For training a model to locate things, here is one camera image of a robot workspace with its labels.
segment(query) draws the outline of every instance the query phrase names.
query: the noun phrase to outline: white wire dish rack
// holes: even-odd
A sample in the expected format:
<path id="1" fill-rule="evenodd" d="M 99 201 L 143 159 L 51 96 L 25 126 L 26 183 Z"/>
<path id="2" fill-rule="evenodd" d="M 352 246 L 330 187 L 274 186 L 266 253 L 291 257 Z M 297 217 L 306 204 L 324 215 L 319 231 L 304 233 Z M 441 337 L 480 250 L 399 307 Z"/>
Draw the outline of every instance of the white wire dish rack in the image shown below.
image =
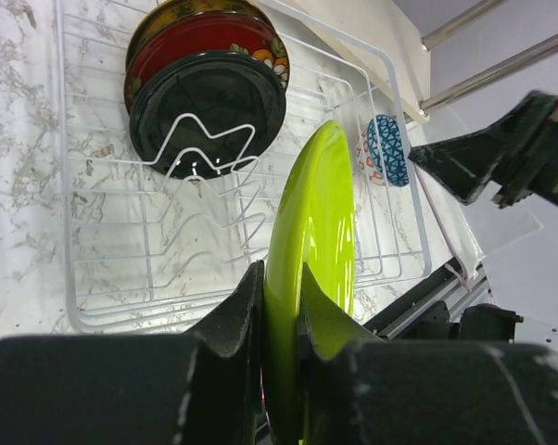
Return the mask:
<path id="1" fill-rule="evenodd" d="M 229 295 L 248 264 L 266 258 L 286 177 L 313 132 L 337 119 L 354 146 L 372 116 L 392 112 L 362 70 L 304 26 L 318 22 L 264 0 L 291 60 L 277 139 L 220 178 L 160 175 L 134 153 L 122 102 L 126 45 L 156 5 L 134 2 L 56 0 L 67 309 L 83 332 L 177 332 L 195 323 Z M 389 59 L 371 49 L 392 75 Z M 392 76 L 390 82 L 396 91 Z M 403 122 L 398 96 L 394 110 Z M 198 122 L 210 138 L 221 136 L 209 134 L 198 116 L 182 119 Z M 254 128 L 245 123 L 224 133 L 238 131 Z M 403 143 L 408 148 L 406 135 Z M 189 150 L 206 158 L 198 147 L 180 156 Z M 402 189 L 368 184 L 356 173 L 357 289 L 430 273 L 412 165 L 409 173 Z"/>

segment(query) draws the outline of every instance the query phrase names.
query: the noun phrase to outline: blue patterned plate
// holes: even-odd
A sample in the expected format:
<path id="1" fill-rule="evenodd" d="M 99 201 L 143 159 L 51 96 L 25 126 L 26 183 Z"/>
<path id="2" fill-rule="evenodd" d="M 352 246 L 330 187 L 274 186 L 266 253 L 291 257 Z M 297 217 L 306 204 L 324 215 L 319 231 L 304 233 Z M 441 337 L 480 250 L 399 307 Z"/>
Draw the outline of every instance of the blue patterned plate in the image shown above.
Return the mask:
<path id="1" fill-rule="evenodd" d="M 384 165 L 386 174 L 382 170 L 382 162 L 380 160 L 380 150 L 378 149 L 378 136 L 382 145 L 382 153 L 384 154 Z M 407 174 L 407 163 L 405 161 L 404 152 L 402 151 L 402 142 L 400 141 L 399 124 L 386 114 L 378 114 L 374 120 L 368 123 L 367 130 L 368 145 L 370 155 L 374 160 L 375 169 L 384 174 L 388 182 L 396 187 L 404 187 L 409 183 L 409 175 Z"/>

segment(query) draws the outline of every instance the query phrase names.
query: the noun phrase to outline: red plate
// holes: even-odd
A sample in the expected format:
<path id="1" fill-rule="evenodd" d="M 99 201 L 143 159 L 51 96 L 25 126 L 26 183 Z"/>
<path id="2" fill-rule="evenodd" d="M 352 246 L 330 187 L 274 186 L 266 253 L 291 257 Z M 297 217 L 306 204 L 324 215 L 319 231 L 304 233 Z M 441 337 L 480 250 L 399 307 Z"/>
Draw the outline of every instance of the red plate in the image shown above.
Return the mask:
<path id="1" fill-rule="evenodd" d="M 211 50 L 250 54 L 273 69 L 287 88 L 287 52 L 273 28 L 245 14 L 207 12 L 171 25 L 135 55 L 124 79 L 127 110 L 141 88 L 162 69 L 183 57 Z"/>

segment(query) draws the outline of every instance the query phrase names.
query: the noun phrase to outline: white wall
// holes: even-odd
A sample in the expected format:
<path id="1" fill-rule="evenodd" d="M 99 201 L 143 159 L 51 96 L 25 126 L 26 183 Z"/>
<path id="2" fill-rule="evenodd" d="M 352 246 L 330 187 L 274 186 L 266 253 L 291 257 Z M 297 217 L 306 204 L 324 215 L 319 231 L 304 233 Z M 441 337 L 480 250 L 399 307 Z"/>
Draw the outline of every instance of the white wall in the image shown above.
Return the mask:
<path id="1" fill-rule="evenodd" d="M 397 3 L 425 35 L 477 1 Z M 432 50 L 432 94 L 557 32 L 558 0 L 508 0 Z M 531 89 L 558 94 L 558 54 L 451 108 L 473 131 L 498 119 Z M 494 297 L 501 306 L 558 325 L 558 209 L 537 197 L 521 205 L 529 206 L 545 229 L 485 259 Z"/>

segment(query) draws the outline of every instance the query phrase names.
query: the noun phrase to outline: blue and white plate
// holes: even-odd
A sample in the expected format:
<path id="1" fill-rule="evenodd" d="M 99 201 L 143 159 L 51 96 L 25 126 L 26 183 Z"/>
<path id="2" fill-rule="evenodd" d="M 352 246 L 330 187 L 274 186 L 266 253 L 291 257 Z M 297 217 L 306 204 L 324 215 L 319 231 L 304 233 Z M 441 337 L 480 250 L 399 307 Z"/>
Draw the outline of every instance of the blue and white plate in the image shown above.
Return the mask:
<path id="1" fill-rule="evenodd" d="M 384 175 L 375 168 L 374 157 L 370 153 L 367 127 L 361 133 L 361 139 L 355 147 L 357 169 L 361 174 L 366 174 L 370 183 L 384 185 Z"/>
<path id="2" fill-rule="evenodd" d="M 382 169 L 380 150 L 378 149 L 378 137 L 382 144 L 386 174 Z M 390 184 L 396 187 L 404 187 L 407 185 L 409 183 L 409 175 L 407 174 L 407 163 L 405 161 L 404 152 L 402 151 L 399 124 L 397 121 L 386 114 L 378 114 L 375 117 L 375 122 L 374 119 L 372 119 L 370 123 L 368 123 L 367 141 L 375 169 L 380 174 L 386 176 Z"/>

